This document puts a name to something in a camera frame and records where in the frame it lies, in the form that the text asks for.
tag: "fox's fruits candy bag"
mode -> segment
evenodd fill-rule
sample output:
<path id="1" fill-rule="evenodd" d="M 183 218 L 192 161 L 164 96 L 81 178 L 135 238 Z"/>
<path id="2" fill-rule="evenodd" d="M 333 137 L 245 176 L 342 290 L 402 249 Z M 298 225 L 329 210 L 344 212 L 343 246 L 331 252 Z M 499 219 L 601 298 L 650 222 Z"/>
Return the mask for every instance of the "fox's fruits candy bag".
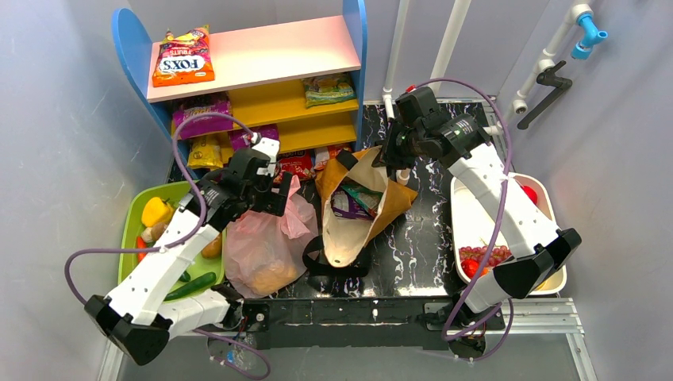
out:
<path id="1" fill-rule="evenodd" d="M 154 87 L 215 80 L 208 28 L 204 25 L 180 37 L 173 37 L 170 30 L 166 32 L 152 74 Z"/>

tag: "pink shelf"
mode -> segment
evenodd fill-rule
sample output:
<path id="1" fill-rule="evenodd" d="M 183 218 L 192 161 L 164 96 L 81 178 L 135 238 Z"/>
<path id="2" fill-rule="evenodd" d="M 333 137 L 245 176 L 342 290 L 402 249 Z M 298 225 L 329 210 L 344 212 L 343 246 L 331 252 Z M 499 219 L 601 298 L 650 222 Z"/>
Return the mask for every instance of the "pink shelf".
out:
<path id="1" fill-rule="evenodd" d="M 360 69 L 343 16 L 288 22 L 210 35 L 215 80 L 154 87 L 159 43 L 152 44 L 150 103 Z"/>

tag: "grey wall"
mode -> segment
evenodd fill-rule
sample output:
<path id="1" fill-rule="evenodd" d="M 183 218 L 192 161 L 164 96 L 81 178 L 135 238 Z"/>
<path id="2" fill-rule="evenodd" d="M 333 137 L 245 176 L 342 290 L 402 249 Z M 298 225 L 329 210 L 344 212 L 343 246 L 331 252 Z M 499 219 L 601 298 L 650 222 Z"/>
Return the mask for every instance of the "grey wall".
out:
<path id="1" fill-rule="evenodd" d="M 162 183 L 169 145 L 127 84 L 110 37 L 123 0 L 0 6 L 0 378 L 95 379 L 104 337 L 63 279 L 85 247 L 115 247 L 129 203 Z M 75 263 L 87 297 L 117 256 Z"/>
<path id="2" fill-rule="evenodd" d="M 497 94 L 548 1 L 473 1 L 447 75 Z M 184 2 L 179 0 L 129 3 L 153 40 L 161 40 L 166 28 L 184 33 L 196 25 L 210 23 L 211 30 L 217 33 L 341 13 L 339 0 L 201 0 L 190 10 L 185 10 Z M 365 5 L 369 32 L 365 98 L 380 100 L 399 0 L 366 0 Z M 452 7 L 453 2 L 447 0 L 411 2 L 394 95 L 412 83 L 429 79 Z M 475 97 L 469 90 L 452 85 L 443 85 L 440 96 Z"/>
<path id="3" fill-rule="evenodd" d="M 671 379 L 673 3 L 593 7 L 609 39 L 563 70 L 575 84 L 552 110 L 511 129 L 514 164 L 583 237 L 566 292 L 599 379 Z"/>

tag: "black faucet handle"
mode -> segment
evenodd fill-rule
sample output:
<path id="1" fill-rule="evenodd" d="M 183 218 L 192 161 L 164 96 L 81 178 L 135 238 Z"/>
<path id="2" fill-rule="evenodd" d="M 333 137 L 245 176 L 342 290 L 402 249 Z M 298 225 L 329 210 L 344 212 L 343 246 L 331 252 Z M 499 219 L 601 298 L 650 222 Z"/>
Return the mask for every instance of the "black faucet handle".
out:
<path id="1" fill-rule="evenodd" d="M 561 60 L 556 65 L 544 69 L 544 73 L 545 74 L 555 74 L 560 68 L 562 68 L 564 66 L 566 66 L 566 61 Z"/>
<path id="2" fill-rule="evenodd" d="M 558 99 L 563 93 L 572 86 L 572 80 L 564 77 L 559 77 L 556 75 L 556 71 L 562 68 L 566 64 L 566 61 L 560 61 L 554 67 L 550 67 L 543 72 L 541 72 L 537 78 L 536 82 L 540 85 L 554 87 L 551 93 L 545 97 L 542 102 L 530 110 L 517 124 L 519 129 L 527 129 L 530 123 L 543 111 L 545 111 L 552 103 Z"/>

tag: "yellow shelf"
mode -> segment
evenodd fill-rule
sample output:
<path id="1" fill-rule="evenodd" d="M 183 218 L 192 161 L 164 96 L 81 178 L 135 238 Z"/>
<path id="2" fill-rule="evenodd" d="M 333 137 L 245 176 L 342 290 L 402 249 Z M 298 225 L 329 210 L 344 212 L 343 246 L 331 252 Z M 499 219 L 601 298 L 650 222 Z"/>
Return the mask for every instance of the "yellow shelf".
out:
<path id="1" fill-rule="evenodd" d="M 232 115 L 248 127 L 358 109 L 357 99 L 307 109 L 300 79 L 230 90 L 229 99 Z"/>
<path id="2" fill-rule="evenodd" d="M 356 130 L 348 112 L 278 123 L 278 135 L 280 153 L 357 140 Z M 227 163 L 231 155 L 233 155 L 231 147 L 222 146 L 222 161 Z"/>

